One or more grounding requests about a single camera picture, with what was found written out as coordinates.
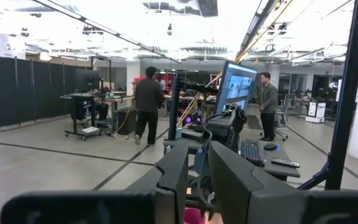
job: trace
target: black jacket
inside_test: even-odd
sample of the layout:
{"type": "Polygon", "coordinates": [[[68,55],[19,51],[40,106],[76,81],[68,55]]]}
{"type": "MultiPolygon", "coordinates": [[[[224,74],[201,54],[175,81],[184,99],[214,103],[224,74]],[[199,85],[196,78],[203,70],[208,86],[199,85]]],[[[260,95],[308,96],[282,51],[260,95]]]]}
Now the black jacket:
{"type": "Polygon", "coordinates": [[[153,78],[140,80],[135,88],[136,109],[143,112],[157,113],[164,95],[160,84],[153,78]]]}

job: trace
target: keyboard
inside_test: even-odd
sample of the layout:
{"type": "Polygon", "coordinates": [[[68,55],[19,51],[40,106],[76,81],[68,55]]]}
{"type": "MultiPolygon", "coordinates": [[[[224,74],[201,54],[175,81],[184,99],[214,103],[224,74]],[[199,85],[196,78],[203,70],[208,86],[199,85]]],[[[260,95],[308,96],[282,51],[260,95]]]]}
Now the keyboard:
{"type": "Polygon", "coordinates": [[[241,148],[239,150],[240,156],[249,161],[255,166],[264,167],[264,158],[259,155],[259,141],[245,139],[241,141],[241,148]]]}

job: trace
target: gray jacket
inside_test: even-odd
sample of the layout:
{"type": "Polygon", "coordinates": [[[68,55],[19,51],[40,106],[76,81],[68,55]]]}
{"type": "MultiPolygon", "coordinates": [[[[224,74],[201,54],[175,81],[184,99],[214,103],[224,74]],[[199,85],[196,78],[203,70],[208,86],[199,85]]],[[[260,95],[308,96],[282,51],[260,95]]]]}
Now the gray jacket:
{"type": "Polygon", "coordinates": [[[259,95],[259,105],[264,107],[261,113],[276,113],[277,102],[277,89],[269,83],[259,95]]]}
{"type": "Polygon", "coordinates": [[[154,78],[140,80],[135,88],[136,109],[142,112],[157,113],[164,99],[161,86],[154,78]]]}

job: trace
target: gray chair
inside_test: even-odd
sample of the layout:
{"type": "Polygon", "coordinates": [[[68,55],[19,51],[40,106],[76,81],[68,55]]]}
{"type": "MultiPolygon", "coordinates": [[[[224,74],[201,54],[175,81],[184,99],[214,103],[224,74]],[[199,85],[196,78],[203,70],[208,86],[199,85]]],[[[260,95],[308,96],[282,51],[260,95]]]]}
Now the gray chair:
{"type": "Polygon", "coordinates": [[[275,134],[282,137],[282,141],[286,141],[288,139],[288,135],[284,132],[280,131],[280,128],[287,128],[288,127],[288,107],[291,103],[292,99],[288,96],[288,94],[284,97],[284,105],[279,106],[277,108],[277,112],[275,115],[275,134]]]}

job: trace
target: computer mouse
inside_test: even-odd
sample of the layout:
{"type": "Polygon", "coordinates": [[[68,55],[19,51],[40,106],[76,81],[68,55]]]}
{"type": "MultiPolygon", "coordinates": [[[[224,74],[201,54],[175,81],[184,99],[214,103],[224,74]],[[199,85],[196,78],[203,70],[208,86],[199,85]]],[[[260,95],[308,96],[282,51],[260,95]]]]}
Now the computer mouse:
{"type": "Polygon", "coordinates": [[[278,145],[275,143],[267,143],[264,145],[265,150],[276,150],[278,148],[278,145]]]}

